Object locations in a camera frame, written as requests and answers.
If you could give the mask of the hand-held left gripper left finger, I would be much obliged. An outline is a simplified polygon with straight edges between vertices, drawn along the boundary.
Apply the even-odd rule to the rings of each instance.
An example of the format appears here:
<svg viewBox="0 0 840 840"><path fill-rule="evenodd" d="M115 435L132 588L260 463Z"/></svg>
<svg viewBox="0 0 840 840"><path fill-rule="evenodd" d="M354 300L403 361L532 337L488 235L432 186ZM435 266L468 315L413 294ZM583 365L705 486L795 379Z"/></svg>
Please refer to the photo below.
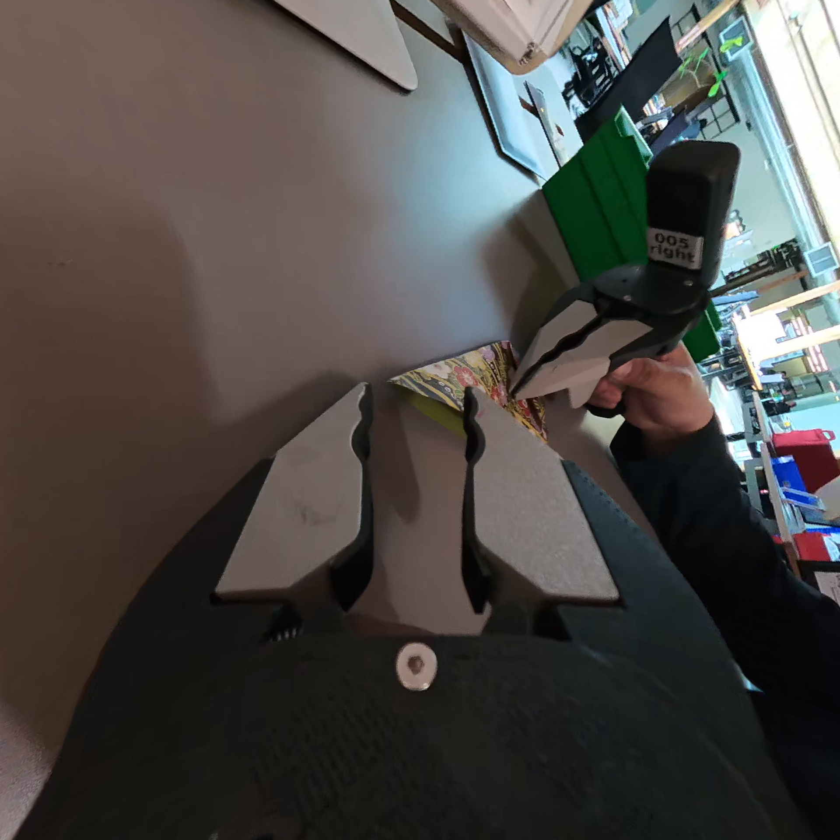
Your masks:
<svg viewBox="0 0 840 840"><path fill-rule="evenodd" d="M374 568L371 384L363 382L280 448L215 596L347 613Z"/></svg>

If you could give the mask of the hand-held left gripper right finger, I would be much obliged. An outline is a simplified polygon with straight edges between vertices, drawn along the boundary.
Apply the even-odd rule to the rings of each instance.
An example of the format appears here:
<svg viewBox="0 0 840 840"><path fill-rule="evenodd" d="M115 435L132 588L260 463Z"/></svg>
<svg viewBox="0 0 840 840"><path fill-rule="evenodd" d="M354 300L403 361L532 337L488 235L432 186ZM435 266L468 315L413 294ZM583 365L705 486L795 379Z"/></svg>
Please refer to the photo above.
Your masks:
<svg viewBox="0 0 840 840"><path fill-rule="evenodd" d="M619 603L571 464L478 388L465 392L463 421L461 575L474 613Z"/></svg>

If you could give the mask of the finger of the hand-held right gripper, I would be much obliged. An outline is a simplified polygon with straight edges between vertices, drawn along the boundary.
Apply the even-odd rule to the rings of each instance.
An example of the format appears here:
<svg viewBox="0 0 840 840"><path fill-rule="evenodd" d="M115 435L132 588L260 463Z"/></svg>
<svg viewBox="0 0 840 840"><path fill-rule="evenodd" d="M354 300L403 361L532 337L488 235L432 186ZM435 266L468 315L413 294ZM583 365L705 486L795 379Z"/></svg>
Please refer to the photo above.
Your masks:
<svg viewBox="0 0 840 840"><path fill-rule="evenodd" d="M511 391L592 391L602 378L595 307L576 300L546 322L512 376Z"/></svg>
<svg viewBox="0 0 840 840"><path fill-rule="evenodd" d="M651 332L648 326L601 326L578 346L558 350L560 335L544 327L532 341L516 375L516 398L567 392L572 408L587 403L623 347Z"/></svg>

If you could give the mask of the floral patterned origami paper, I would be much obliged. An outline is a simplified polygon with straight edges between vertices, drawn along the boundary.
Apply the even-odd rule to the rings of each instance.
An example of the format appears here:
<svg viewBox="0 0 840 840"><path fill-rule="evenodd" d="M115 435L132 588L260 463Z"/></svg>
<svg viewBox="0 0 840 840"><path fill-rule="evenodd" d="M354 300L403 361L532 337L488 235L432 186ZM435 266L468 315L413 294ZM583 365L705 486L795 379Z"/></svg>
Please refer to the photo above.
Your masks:
<svg viewBox="0 0 840 840"><path fill-rule="evenodd" d="M499 340L404 372L387 384L409 405L461 437L466 436L465 395L475 388L547 443L544 399L522 400L511 392L518 364L519 354L511 342Z"/></svg>

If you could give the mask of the person's right forearm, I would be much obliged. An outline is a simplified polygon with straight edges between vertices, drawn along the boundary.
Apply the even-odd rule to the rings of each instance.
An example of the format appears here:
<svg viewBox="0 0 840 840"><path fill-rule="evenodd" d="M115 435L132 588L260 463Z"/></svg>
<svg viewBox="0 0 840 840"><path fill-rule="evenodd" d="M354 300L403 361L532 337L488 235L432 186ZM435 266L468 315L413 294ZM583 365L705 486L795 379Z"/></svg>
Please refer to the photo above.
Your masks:
<svg viewBox="0 0 840 840"><path fill-rule="evenodd" d="M838 605L786 566L741 491L716 419L663 455L625 423L611 450L743 674L768 696L838 715Z"/></svg>

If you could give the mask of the person's right hand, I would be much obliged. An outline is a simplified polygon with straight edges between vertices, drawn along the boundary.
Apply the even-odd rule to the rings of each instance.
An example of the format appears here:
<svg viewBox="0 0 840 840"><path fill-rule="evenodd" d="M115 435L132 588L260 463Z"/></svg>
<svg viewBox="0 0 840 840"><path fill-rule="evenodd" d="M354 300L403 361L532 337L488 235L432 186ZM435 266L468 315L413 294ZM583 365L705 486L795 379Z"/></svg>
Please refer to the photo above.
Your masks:
<svg viewBox="0 0 840 840"><path fill-rule="evenodd" d="M683 343L657 358L616 368L595 386L589 405L623 405L625 421L639 430L651 455L664 455L708 426L715 410Z"/></svg>

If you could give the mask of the green plastic box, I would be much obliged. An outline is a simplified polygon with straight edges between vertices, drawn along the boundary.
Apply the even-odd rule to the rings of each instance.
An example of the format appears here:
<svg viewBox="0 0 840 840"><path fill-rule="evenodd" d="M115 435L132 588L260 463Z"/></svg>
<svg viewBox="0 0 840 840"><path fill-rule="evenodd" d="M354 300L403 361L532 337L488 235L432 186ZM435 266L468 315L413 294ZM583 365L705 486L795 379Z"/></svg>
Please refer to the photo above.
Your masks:
<svg viewBox="0 0 840 840"><path fill-rule="evenodd" d="M646 261L645 182L653 160L635 123L620 108L615 118L601 126L546 182L543 194L581 283L557 300L544 324L573 301L594 305L594 280L602 273ZM694 362L707 356L696 355L690 339L708 323L705 313L680 341Z"/></svg>

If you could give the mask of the black monitor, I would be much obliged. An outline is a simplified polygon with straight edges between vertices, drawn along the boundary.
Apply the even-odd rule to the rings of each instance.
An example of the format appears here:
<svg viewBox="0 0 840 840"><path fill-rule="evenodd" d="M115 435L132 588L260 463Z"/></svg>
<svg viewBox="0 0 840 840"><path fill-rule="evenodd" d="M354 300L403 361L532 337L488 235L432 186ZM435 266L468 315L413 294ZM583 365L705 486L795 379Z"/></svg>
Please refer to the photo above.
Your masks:
<svg viewBox="0 0 840 840"><path fill-rule="evenodd" d="M677 72L679 65L680 58L666 17L592 106L576 119L575 128L581 141L586 143L601 126L615 118L620 108L624 108L633 123L640 120L645 104Z"/></svg>

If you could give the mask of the green potted plant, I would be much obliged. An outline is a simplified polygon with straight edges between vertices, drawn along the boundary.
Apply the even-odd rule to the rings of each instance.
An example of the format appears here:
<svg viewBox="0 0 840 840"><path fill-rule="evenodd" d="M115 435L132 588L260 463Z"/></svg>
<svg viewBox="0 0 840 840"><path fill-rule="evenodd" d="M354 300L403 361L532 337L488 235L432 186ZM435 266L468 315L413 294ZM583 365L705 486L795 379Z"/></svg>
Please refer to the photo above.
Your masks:
<svg viewBox="0 0 840 840"><path fill-rule="evenodd" d="M725 38L715 48L696 43L678 68L675 103L690 110L725 98L729 82L740 73L742 53L750 46L746 35Z"/></svg>

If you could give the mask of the silver metal tray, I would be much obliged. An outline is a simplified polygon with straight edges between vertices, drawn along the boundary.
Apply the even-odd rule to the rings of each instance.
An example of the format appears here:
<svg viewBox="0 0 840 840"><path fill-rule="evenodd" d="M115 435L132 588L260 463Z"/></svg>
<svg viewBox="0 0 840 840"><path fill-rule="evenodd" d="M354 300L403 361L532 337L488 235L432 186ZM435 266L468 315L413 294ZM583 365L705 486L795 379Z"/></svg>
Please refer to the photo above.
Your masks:
<svg viewBox="0 0 840 840"><path fill-rule="evenodd" d="M524 120L527 114L511 73L467 33L464 40L500 151L543 180L545 171Z"/></svg>

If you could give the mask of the blue plastic bin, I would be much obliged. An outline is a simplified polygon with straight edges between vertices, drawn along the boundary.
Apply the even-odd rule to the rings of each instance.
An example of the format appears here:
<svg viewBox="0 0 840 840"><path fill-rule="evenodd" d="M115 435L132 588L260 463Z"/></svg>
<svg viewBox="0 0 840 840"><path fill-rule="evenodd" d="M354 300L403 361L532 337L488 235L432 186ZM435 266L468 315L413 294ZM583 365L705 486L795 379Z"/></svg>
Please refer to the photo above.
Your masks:
<svg viewBox="0 0 840 840"><path fill-rule="evenodd" d="M773 475L781 489L799 493L810 492L805 486L802 473L793 456L772 457L770 462Z"/></svg>

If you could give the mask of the red plastic bin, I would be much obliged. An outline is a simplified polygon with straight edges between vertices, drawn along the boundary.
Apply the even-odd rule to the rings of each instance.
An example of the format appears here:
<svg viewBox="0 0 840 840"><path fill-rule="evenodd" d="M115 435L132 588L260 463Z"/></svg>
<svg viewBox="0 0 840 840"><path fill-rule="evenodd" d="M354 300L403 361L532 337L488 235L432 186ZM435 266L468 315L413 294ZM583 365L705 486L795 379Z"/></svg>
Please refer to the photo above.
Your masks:
<svg viewBox="0 0 840 840"><path fill-rule="evenodd" d="M838 460L833 443L834 432L821 428L794 430L772 434L772 445L778 457L792 457L805 491L817 491L839 477Z"/></svg>

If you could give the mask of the pale wooden board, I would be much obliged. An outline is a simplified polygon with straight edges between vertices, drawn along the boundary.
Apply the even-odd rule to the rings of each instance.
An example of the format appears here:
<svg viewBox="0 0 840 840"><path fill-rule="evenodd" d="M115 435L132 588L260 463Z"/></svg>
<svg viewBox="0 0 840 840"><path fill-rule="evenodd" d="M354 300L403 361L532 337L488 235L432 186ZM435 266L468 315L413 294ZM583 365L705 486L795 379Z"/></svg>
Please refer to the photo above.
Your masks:
<svg viewBox="0 0 840 840"><path fill-rule="evenodd" d="M587 15L590 1L434 1L445 16L511 74L553 57Z"/></svg>

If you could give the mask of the white rounded mat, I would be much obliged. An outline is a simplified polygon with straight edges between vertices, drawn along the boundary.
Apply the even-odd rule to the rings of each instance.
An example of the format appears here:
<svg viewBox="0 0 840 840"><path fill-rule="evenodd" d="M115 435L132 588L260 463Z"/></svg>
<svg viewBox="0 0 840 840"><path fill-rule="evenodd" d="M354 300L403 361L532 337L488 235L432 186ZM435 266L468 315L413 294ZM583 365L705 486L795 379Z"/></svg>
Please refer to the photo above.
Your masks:
<svg viewBox="0 0 840 840"><path fill-rule="evenodd" d="M276 1L405 92L417 89L417 72L392 6L387 1Z"/></svg>

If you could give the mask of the person's dark clothing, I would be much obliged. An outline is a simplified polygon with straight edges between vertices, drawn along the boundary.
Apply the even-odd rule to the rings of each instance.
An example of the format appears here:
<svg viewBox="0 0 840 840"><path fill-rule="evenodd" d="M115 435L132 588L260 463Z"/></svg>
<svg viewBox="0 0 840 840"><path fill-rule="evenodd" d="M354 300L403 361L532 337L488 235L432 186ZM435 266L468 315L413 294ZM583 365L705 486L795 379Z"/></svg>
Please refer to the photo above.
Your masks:
<svg viewBox="0 0 840 840"><path fill-rule="evenodd" d="M751 691L752 706L791 798L816 838L839 838L839 717Z"/></svg>

